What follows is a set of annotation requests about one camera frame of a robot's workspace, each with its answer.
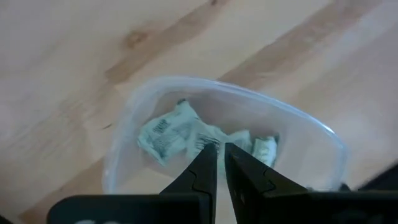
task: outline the wooden table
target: wooden table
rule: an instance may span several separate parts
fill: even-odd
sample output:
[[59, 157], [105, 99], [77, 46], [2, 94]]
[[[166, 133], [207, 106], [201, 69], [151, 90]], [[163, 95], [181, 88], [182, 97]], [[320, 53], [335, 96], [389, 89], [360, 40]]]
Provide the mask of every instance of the wooden table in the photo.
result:
[[0, 212], [43, 223], [100, 194], [129, 93], [184, 74], [235, 83], [329, 125], [355, 187], [398, 157], [398, 2], [0, 2]]

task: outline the plastic tub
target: plastic tub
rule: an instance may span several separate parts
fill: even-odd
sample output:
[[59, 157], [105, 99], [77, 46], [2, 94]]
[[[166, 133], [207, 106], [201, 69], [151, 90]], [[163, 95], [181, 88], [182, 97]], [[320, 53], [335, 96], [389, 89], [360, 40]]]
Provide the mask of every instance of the plastic tub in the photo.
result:
[[[188, 166], [176, 156], [160, 166], [137, 146], [140, 127], [172, 111], [186, 98], [207, 124], [226, 134], [249, 129], [252, 136], [279, 134], [274, 169], [315, 190], [336, 190], [346, 163], [346, 148], [334, 132], [317, 119], [286, 103], [236, 85], [189, 77], [156, 78], [133, 92], [116, 128], [106, 156], [103, 187], [108, 194], [156, 194]], [[219, 194], [228, 189], [219, 184]], [[217, 204], [223, 201], [218, 198]], [[233, 216], [231, 207], [219, 208]]]

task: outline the black plastic claw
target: black plastic claw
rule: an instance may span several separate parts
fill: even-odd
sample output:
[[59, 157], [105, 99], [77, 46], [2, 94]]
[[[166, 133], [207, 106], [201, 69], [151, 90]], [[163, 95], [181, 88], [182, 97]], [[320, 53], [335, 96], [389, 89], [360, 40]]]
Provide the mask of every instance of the black plastic claw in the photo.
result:
[[349, 186], [348, 186], [347, 184], [345, 184], [345, 183], [342, 183], [342, 184], [340, 185], [340, 188], [339, 188], [338, 190], [341, 191], [341, 192], [349, 192], [349, 191], [351, 191], [351, 190], [349, 189]]
[[191, 164], [160, 194], [202, 193], [209, 197], [210, 223], [215, 222], [217, 193], [217, 150], [214, 144], [205, 146]]
[[225, 169], [238, 223], [257, 223], [267, 197], [308, 191], [232, 143], [225, 145]]
[[265, 197], [308, 192], [305, 187], [279, 174], [232, 143], [225, 146], [225, 166], [227, 179], [231, 181], [228, 185], [232, 187], [233, 182], [248, 184]]
[[398, 190], [398, 163], [364, 184], [358, 190]]

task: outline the crumpled banknote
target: crumpled banknote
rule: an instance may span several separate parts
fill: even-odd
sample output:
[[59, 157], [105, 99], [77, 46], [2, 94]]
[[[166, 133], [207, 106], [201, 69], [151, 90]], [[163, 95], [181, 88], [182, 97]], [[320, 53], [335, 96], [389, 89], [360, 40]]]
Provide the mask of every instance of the crumpled banknote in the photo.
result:
[[186, 148], [192, 124], [199, 116], [187, 100], [180, 100], [172, 112], [150, 120], [143, 125], [138, 146], [165, 166], [167, 160]]
[[194, 159], [207, 144], [214, 144], [217, 155], [220, 157], [220, 147], [228, 140], [220, 128], [196, 120], [192, 125], [192, 132], [187, 141], [187, 157]]
[[207, 144], [214, 144], [217, 150], [217, 166], [220, 174], [225, 175], [225, 143], [231, 142], [250, 153], [252, 144], [250, 140], [250, 132], [242, 130], [227, 135], [216, 126], [205, 124], [200, 120], [196, 120], [192, 126], [192, 133], [187, 142], [187, 157], [194, 159]]
[[277, 137], [256, 138], [252, 156], [263, 164], [272, 167], [277, 157]]
[[249, 130], [227, 135], [220, 128], [204, 123], [185, 99], [178, 101], [173, 111], [143, 125], [137, 141], [141, 149], [163, 166], [170, 157], [184, 149], [187, 149], [187, 158], [193, 160], [207, 144], [214, 144], [222, 174], [225, 173], [227, 142], [234, 143], [268, 166], [276, 160], [275, 137], [256, 138], [253, 145]]

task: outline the green banknote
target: green banknote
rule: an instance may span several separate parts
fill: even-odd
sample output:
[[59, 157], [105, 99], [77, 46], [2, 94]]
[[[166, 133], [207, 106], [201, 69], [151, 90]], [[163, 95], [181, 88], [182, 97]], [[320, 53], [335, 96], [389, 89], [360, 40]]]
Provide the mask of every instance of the green banknote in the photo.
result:
[[200, 120], [196, 120], [192, 126], [192, 133], [187, 141], [187, 157], [194, 159], [207, 144], [214, 144], [217, 150], [218, 160], [217, 166], [220, 174], [225, 175], [225, 143], [231, 142], [247, 152], [251, 152], [252, 143], [250, 140], [250, 132], [242, 130], [227, 135], [216, 126], [205, 124]]
[[274, 136], [266, 138], [256, 138], [252, 156], [261, 161], [263, 164], [272, 167], [277, 155], [277, 141]]
[[192, 124], [199, 116], [187, 100], [180, 100], [172, 112], [143, 125], [138, 146], [165, 166], [167, 160], [186, 148]]

